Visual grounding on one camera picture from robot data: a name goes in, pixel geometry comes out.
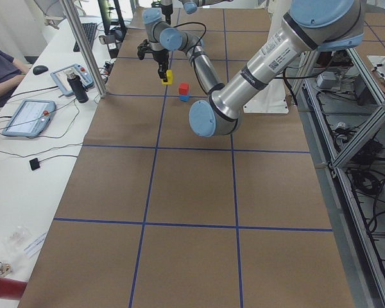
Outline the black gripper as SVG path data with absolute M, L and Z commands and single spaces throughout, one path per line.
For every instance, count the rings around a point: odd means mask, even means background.
M 158 75 L 161 80 L 167 80 L 167 70 L 169 65 L 169 52 L 168 50 L 157 47 L 151 43 L 148 39 L 144 39 L 137 46 L 137 56 L 139 60 L 144 60 L 146 54 L 151 54 L 154 61 L 158 63 Z
M 173 14 L 173 1 L 172 0 L 152 0 L 152 8 L 160 8 L 163 15 Z

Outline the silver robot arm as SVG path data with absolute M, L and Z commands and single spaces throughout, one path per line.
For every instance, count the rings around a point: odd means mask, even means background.
M 179 0 L 179 3 L 181 3 L 182 8 L 187 14 L 194 13 L 199 7 L 218 4 L 222 2 L 229 2 L 229 0 Z M 165 16 L 171 16 L 174 11 L 174 5 L 172 0 L 152 1 L 151 7 L 161 9 L 162 14 Z
M 207 100 L 192 104 L 189 124 L 200 137 L 230 135 L 241 121 L 241 111 L 268 83 L 301 53 L 336 51 L 358 46 L 363 39 L 366 1 L 293 1 L 283 15 L 281 27 L 246 65 L 223 84 L 211 64 L 200 38 L 169 25 L 159 8 L 142 14 L 145 46 L 165 75 L 169 51 L 182 51 L 196 71 Z

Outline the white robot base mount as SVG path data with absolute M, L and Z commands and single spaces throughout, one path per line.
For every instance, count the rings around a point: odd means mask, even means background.
M 286 89 L 280 79 L 272 80 L 268 86 L 256 94 L 243 107 L 245 113 L 287 114 Z

